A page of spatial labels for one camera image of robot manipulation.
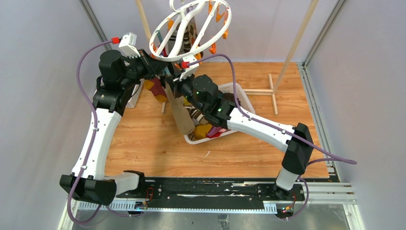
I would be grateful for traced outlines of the white round clip hanger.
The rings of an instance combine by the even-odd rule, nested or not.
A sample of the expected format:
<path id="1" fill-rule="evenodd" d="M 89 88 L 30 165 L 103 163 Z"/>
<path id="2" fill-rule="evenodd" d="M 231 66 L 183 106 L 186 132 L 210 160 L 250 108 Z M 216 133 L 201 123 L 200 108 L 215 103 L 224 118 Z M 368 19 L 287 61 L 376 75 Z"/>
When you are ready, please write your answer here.
<path id="1" fill-rule="evenodd" d="M 232 11 L 225 0 L 194 0 L 182 3 L 175 8 L 175 1 L 169 1 L 172 13 L 157 26 L 149 40 L 152 57 L 162 61 L 176 61 L 188 55 L 197 55 L 204 50 L 214 50 L 219 39 L 226 39 L 232 20 Z M 203 10 L 208 10 L 200 30 L 192 29 L 192 23 Z M 212 21 L 223 20 L 219 31 L 202 42 L 206 30 Z"/>

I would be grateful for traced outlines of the tan brown sock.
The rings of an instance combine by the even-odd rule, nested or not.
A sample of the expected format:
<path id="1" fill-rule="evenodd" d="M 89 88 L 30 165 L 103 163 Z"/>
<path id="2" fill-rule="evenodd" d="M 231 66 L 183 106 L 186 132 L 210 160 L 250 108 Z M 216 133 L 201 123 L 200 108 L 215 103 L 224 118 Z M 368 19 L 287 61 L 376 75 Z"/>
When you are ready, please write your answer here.
<path id="1" fill-rule="evenodd" d="M 184 107 L 185 98 L 183 96 L 175 98 L 168 83 L 166 83 L 165 90 L 178 130 L 182 135 L 190 134 L 195 125 L 189 111 Z"/>

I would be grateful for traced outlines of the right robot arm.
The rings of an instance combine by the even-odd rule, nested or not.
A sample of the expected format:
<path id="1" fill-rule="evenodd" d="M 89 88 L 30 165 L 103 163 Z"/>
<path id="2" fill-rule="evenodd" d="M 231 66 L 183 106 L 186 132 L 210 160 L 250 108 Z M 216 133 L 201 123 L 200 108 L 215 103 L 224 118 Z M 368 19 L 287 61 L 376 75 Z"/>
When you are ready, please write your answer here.
<path id="1" fill-rule="evenodd" d="M 243 109 L 237 99 L 228 100 L 220 95 L 218 85 L 207 75 L 185 80 L 168 76 L 165 81 L 175 97 L 183 96 L 212 126 L 251 135 L 283 152 L 273 191 L 281 200 L 292 195 L 293 185 L 305 173 L 315 148 L 306 125 L 276 123 Z"/>

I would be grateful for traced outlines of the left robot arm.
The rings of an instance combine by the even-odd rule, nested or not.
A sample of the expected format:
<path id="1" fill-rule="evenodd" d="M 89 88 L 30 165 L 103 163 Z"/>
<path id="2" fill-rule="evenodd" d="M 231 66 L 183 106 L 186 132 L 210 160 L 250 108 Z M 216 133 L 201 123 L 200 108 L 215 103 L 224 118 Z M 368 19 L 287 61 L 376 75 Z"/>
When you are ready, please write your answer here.
<path id="1" fill-rule="evenodd" d="M 141 79 L 155 78 L 168 63 L 156 60 L 144 50 L 139 57 L 125 57 L 118 50 L 101 54 L 100 77 L 90 101 L 90 128 L 84 147 L 69 175 L 62 175 L 60 186 L 70 200 L 108 206 L 117 195 L 130 192 L 140 198 L 147 184 L 142 172 L 126 170 L 120 175 L 106 176 L 105 163 L 114 132 L 124 115 L 127 102 Z"/>

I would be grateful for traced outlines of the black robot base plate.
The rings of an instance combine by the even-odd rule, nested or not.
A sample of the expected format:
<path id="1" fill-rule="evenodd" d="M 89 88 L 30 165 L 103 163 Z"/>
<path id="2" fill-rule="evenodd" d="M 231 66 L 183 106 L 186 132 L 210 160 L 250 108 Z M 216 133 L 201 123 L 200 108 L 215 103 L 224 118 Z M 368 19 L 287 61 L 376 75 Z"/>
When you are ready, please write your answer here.
<path id="1" fill-rule="evenodd" d="M 148 201 L 156 208 L 192 210 L 259 210 L 265 201 L 290 206 L 305 200 L 301 184 L 283 192 L 274 182 L 274 178 L 148 177 L 143 191 L 123 192 L 117 198 Z"/>

